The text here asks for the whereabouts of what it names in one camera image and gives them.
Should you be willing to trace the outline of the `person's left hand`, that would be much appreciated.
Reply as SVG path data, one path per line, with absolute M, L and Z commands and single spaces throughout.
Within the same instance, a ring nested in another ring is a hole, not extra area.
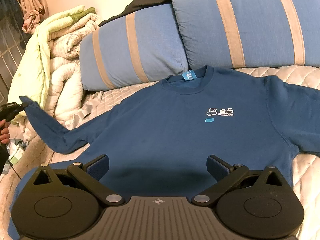
M 10 124 L 6 122 L 5 119 L 0 122 L 0 140 L 4 145 L 7 145 L 10 142 L 9 125 Z

